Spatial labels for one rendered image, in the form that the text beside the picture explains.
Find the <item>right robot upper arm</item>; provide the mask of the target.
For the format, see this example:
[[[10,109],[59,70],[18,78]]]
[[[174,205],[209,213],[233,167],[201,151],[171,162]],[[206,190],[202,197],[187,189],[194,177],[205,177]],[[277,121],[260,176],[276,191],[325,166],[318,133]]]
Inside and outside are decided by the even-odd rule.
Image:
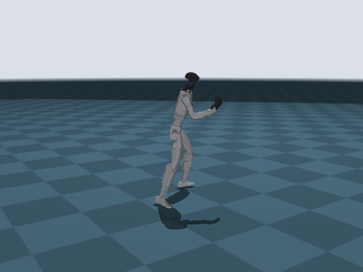
[[[192,106],[189,96],[187,94],[181,95],[181,101],[185,105],[190,118],[193,120],[197,120],[197,119],[193,118],[193,114],[196,112],[193,111],[193,106]]]

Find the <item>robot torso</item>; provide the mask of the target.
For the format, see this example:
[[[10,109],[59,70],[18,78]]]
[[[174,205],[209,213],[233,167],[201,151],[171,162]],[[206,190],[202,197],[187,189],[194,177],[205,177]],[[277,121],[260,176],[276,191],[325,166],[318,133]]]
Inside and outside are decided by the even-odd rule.
[[[178,99],[177,99],[176,106],[175,106],[175,110],[174,110],[174,115],[173,115],[173,117],[176,118],[176,119],[173,121],[173,123],[170,126],[169,134],[172,132],[172,130],[177,130],[177,132],[181,133],[182,121],[184,121],[184,119],[185,119],[185,117],[186,117],[186,115],[188,113],[185,105],[182,103],[181,95],[187,94],[189,96],[190,100],[191,100],[191,103],[192,103],[192,99],[193,99],[192,91],[191,91],[191,93],[188,92],[188,91],[189,90],[182,91],[182,89],[181,89],[180,92],[179,92]]]

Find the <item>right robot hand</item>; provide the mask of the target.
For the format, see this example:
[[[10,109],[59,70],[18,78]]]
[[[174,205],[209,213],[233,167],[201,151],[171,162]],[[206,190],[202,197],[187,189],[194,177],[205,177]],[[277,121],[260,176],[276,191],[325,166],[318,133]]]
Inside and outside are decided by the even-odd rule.
[[[218,99],[217,99],[217,96],[218,96]],[[217,110],[217,109],[218,109],[218,107],[220,107],[220,106],[221,106],[221,104],[222,104],[222,99],[221,99],[221,97],[220,97],[219,95],[217,95],[217,96],[215,96],[216,101],[215,101],[214,105],[212,105],[212,106],[211,106],[211,108],[210,108],[210,109],[213,109],[213,108],[215,107],[215,108],[216,108],[216,110]]]

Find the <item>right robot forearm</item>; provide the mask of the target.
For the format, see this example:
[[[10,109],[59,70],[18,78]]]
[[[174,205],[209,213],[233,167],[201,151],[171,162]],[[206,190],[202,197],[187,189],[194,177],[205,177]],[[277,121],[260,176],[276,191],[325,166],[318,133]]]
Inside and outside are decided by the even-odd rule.
[[[205,110],[205,111],[203,111],[203,112],[197,112],[197,113],[194,113],[193,114],[193,118],[195,118],[195,119],[199,119],[199,118],[201,118],[201,119],[203,119],[204,117],[207,117],[207,116],[211,116],[213,113],[215,113],[217,110],[216,110],[216,108],[214,107],[213,109],[207,109],[207,110]]]

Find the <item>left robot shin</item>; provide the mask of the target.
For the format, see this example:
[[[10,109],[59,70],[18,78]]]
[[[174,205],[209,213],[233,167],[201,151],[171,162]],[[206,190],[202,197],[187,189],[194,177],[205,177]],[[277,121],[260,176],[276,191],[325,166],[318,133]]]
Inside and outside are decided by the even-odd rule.
[[[193,159],[193,155],[192,155],[192,159]],[[182,162],[181,162],[181,171],[182,171],[181,181],[182,182],[186,182],[188,173],[191,168],[192,159],[190,161],[185,161],[184,159],[182,159]]]

